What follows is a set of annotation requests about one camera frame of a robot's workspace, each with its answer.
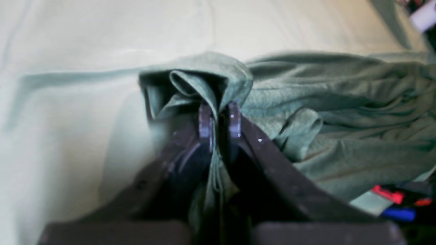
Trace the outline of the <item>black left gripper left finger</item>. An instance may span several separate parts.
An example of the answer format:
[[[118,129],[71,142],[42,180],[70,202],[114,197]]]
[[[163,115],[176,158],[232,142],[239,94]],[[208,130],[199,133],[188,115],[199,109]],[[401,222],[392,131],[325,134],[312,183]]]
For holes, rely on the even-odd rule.
[[[191,245],[187,216],[213,150],[213,113],[176,131],[159,156],[109,203],[72,222],[51,223],[39,245]]]

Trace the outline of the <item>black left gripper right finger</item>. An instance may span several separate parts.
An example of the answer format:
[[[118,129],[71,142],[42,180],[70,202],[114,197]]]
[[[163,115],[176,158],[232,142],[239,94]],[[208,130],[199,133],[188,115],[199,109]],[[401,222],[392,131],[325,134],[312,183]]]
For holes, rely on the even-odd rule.
[[[406,245],[392,222],[319,189],[228,104],[228,173],[252,220],[252,245]]]

